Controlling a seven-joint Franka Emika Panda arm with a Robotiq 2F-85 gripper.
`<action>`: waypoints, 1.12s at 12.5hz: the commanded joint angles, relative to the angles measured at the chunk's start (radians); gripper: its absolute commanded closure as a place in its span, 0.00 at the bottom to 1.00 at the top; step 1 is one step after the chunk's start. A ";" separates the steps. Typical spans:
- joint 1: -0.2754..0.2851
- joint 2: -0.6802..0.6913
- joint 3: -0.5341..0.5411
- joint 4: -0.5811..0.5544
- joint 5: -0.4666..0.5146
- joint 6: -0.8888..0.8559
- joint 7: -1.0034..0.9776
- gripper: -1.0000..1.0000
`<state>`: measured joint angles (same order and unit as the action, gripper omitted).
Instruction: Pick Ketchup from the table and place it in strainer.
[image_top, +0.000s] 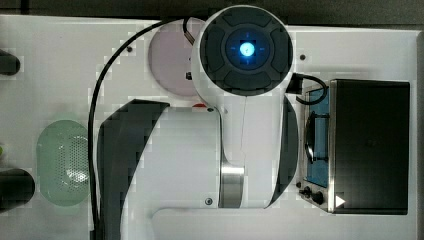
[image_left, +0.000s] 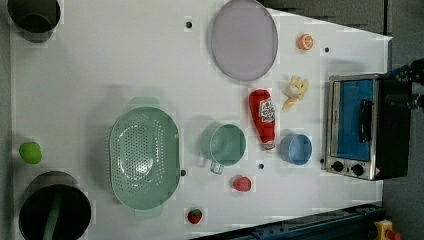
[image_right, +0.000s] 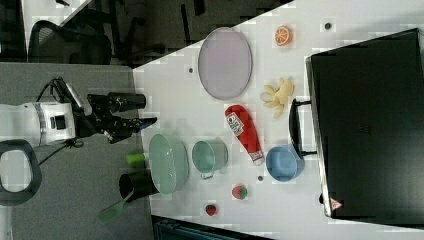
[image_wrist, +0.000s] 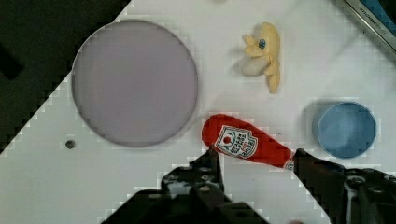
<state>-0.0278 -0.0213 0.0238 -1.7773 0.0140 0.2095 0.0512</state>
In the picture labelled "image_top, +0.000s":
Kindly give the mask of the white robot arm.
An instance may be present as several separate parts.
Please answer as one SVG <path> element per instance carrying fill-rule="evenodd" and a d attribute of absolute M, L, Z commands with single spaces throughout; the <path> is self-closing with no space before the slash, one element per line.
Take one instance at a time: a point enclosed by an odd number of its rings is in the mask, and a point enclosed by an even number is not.
<path fill-rule="evenodd" d="M 94 240 L 154 240 L 163 209 L 266 209 L 292 181 L 299 136 L 284 23 L 248 5 L 215 13 L 191 74 L 204 107 L 134 99 L 102 123 Z"/>

